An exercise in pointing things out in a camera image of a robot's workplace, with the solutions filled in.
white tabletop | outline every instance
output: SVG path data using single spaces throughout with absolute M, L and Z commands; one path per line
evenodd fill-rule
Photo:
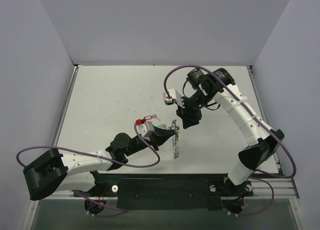
M 199 125 L 182 128 L 176 115 L 176 105 L 163 102 L 163 81 L 175 66 L 80 66 L 58 140 L 58 146 L 84 152 L 105 149 L 115 135 L 121 132 L 135 136 L 136 119 L 156 114 L 154 125 L 169 126 L 177 119 L 181 131 L 178 145 L 180 155 L 174 160 L 172 141 L 160 146 L 161 162 L 151 168 L 121 167 L 109 173 L 148 174 L 225 174 L 238 162 L 238 152 L 247 143 L 233 120 L 223 108 L 217 111 L 202 110 Z M 214 71 L 221 66 L 206 66 Z M 259 114 L 254 89 L 245 66 L 223 66 L 235 79 L 240 91 Z M 184 69 L 168 80 L 168 89 L 181 92 L 187 73 Z M 194 90 L 187 85 L 185 93 Z M 146 148 L 128 157 L 130 164 L 146 165 L 157 160 Z M 262 170 L 278 173 L 274 157 L 261 165 Z

glass panel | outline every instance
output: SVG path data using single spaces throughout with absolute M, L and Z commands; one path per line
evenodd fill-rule
M 246 212 L 254 212 L 269 200 L 246 200 Z M 101 214 L 113 211 L 104 210 Z M 125 215 L 101 219 L 86 216 L 84 201 L 41 200 L 32 230 L 297 230 L 289 200 L 277 199 L 266 212 L 252 216 L 228 217 L 226 211 L 174 210 L 130 211 Z

metal frame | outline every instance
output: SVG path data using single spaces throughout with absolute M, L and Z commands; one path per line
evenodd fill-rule
M 57 144 L 59 136 L 60 136 L 60 132 L 61 132 L 61 129 L 62 129 L 62 126 L 63 126 L 63 122 L 64 122 L 64 119 L 65 119 L 65 116 L 66 116 L 66 112 L 67 112 L 67 109 L 68 109 L 70 97 L 71 97 L 71 94 L 72 94 L 72 91 L 73 91 L 73 87 L 74 87 L 74 84 L 75 84 L 75 81 L 76 81 L 78 69 L 79 69 L 79 66 L 75 66 L 74 67 L 74 72 L 73 72 L 73 75 L 72 75 L 72 78 L 71 78 L 71 81 L 70 81 L 70 84 L 69 84 L 69 89 L 68 89 L 68 92 L 67 92 L 66 101 L 65 101 L 65 104 L 64 104 L 64 107 L 63 107 L 63 111 L 61 113 L 59 124 L 58 124 L 57 130 L 56 130 L 56 134 L 54 136 L 53 145 Z M 258 93 L 257 93 L 257 89 L 256 89 L 256 85 L 255 85 L 255 82 L 254 82 L 254 77 L 253 77 L 253 73 L 252 73 L 251 67 L 247 66 L 247 69 L 248 69 L 248 72 L 249 72 L 249 76 L 250 76 L 250 79 L 251 79 L 252 86 L 254 88 L 253 90 L 254 90 L 255 95 L 256 95 L 258 106 L 259 106 L 259 109 L 261 111 L 261 117 L 263 118 L 263 120 L 268 122 L 267 118 L 266 118 L 266 115 L 265 115 L 265 112 L 264 112 L 264 110 L 262 108 L 262 104 L 261 104 L 260 98 L 259 98 Z M 276 153 L 275 153 L 274 157 L 275 157 L 276 163 L 278 165 L 278 168 L 281 171 L 279 158 L 278 158 Z M 286 179 L 269 179 L 269 182 L 272 183 L 272 186 L 274 188 L 274 197 L 275 198 L 277 198 L 277 199 L 289 199 L 290 200 L 290 204 L 291 204 L 291 207 L 292 207 L 292 212 L 293 212 L 297 227 L 298 227 L 299 230 L 305 230 L 306 227 L 305 227 L 304 222 L 303 222 L 301 208 L 300 208 L 300 205 L 299 205 L 299 201 L 297 199 L 297 198 L 299 198 L 299 195 L 298 195 L 298 192 L 297 192 L 297 189 L 296 189 L 294 181 L 293 180 L 286 180 Z M 252 187 L 253 187 L 253 191 L 254 191 L 253 198 L 255 198 L 255 199 L 268 199 L 268 198 L 270 198 L 270 196 L 271 196 L 270 188 L 266 184 L 264 184 L 262 182 L 259 182 L 259 181 L 252 181 Z M 61 191 L 61 192 L 57 192 L 57 193 L 52 194 L 47 199 L 68 199 L 68 200 L 74 199 L 75 200 L 75 199 L 78 199 L 78 198 L 74 198 L 72 192 Z M 117 197 L 107 197 L 105 199 L 106 200 L 107 199 L 108 200 L 116 200 Z M 26 214 L 25 214 L 25 217 L 24 217 L 24 221 L 23 221 L 23 224 L 22 224 L 22 228 L 21 228 L 22 230 L 31 229 L 32 224 L 33 224 L 33 220 L 34 220 L 34 217 L 35 217 L 37 206 L 38 206 L 38 201 L 30 201 L 29 202 L 28 207 L 27 207 L 27 211 L 26 211 Z
M 262 103 L 261 103 L 261 100 L 259 98 L 259 95 L 258 95 L 258 90 L 257 90 L 257 87 L 256 87 L 256 84 L 255 84 L 255 81 L 254 81 L 254 74 L 252 72 L 252 67 L 251 66 L 247 66 L 247 69 L 248 69 L 248 73 L 249 73 L 249 76 L 250 76 L 250 80 L 251 80 L 251 83 L 252 83 L 252 86 L 253 86 L 253 90 L 254 90 L 254 93 L 255 93 L 255 97 L 257 99 L 257 102 L 258 102 L 258 106 L 259 106 L 259 109 L 261 111 L 261 116 L 262 116 L 262 119 L 268 123 L 268 120 L 267 120 L 267 117 L 266 117 L 266 113 L 262 107 Z M 275 158 L 275 162 L 278 166 L 278 169 L 279 171 L 282 172 L 282 169 L 281 169 L 281 164 L 280 164 L 280 161 L 279 161 L 279 157 L 278 157 L 278 154 L 277 152 L 274 153 L 274 158 Z M 278 179 L 281 181 L 281 184 L 279 185 L 281 188 L 285 188 L 285 181 L 284 180 L 281 180 L 281 179 Z M 293 197 L 292 195 L 288 195 L 287 197 L 285 197 L 286 199 L 289 199 L 290 201 L 290 205 L 291 205 L 291 209 L 292 209 L 292 213 L 293 213 L 293 216 L 294 216 L 294 219 L 295 219 L 295 222 L 296 222 L 296 225 L 297 225 L 297 228 L 299 230 L 306 230 L 306 226 L 305 226 L 305 222 L 303 220 L 303 214 L 302 214 L 302 210 L 301 210 L 301 207 L 300 207 L 300 203 L 299 203 L 299 194 L 298 194 L 298 191 L 297 191 L 297 188 L 296 188 L 296 185 L 295 185 L 295 181 L 294 179 L 291 179 L 291 180 L 288 180 L 290 182 L 290 184 L 292 185 L 293 189 L 294 189 L 294 192 L 296 193 L 296 197 Z
M 54 139 L 53 139 L 53 143 L 52 143 L 53 146 L 56 146 L 57 143 L 58 143 L 58 139 L 59 139 L 59 136 L 60 136 L 61 128 L 62 128 L 62 125 L 64 123 L 64 119 L 65 119 L 66 112 L 67 112 L 66 110 L 68 108 L 70 97 L 71 97 L 71 94 L 72 94 L 72 90 L 73 90 L 75 82 L 76 82 L 78 69 L 79 69 L 78 66 L 74 66 L 73 74 L 72 74 L 71 81 L 70 81 L 70 84 L 69 84 L 69 87 L 68 87 L 68 92 L 67 92 L 67 95 L 66 95 L 66 100 L 64 102 L 64 106 L 63 106 L 62 113 L 61 113 L 61 116 L 60 116 L 60 119 L 59 119 L 58 127 L 57 127 L 55 135 L 54 135 Z M 27 206 L 27 209 L 26 209 L 26 213 L 25 213 L 25 216 L 24 216 L 24 220 L 22 222 L 21 230 L 30 230 L 31 229 L 33 221 L 34 221 L 34 218 L 35 218 L 36 210 L 37 210 L 37 207 L 38 207 L 38 203 L 39 203 L 39 201 L 29 200 L 29 203 L 28 203 L 28 206 Z

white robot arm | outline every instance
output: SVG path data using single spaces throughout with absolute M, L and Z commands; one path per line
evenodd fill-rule
M 246 181 L 256 168 L 266 161 L 278 147 L 276 140 L 257 124 L 254 118 L 258 118 L 280 140 L 284 138 L 284 134 L 281 130 L 274 131 L 271 126 L 256 114 L 249 105 L 248 98 L 241 94 L 234 79 L 225 69 L 220 68 L 213 73 L 225 83 L 239 101 L 212 76 L 209 74 L 204 75 L 200 69 L 194 69 L 187 75 L 187 81 L 196 90 L 194 95 L 187 98 L 181 96 L 177 90 L 170 89 L 168 91 L 170 97 L 168 97 L 167 93 L 164 93 L 163 99 L 166 105 L 175 103 L 178 106 L 176 112 L 182 118 L 183 128 L 185 129 L 199 123 L 202 118 L 200 110 L 206 107 L 211 100 L 214 100 L 228 113 L 243 133 L 248 144 L 248 147 L 238 154 L 239 162 L 227 176 L 235 186 L 238 186 Z M 249 108 L 253 116 L 248 113 L 241 103 L 244 103 Z

cable tie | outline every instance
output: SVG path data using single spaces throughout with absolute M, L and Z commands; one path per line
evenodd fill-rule
M 96 153 L 96 158 L 98 159 L 98 164 L 100 164 L 101 162 L 99 161 L 99 154 Z
M 239 129 L 241 129 L 244 125 L 246 125 L 248 122 L 250 122 L 252 119 L 256 118 L 258 116 L 257 113 L 255 113 L 251 118 L 247 119 L 241 126 L 239 126 Z

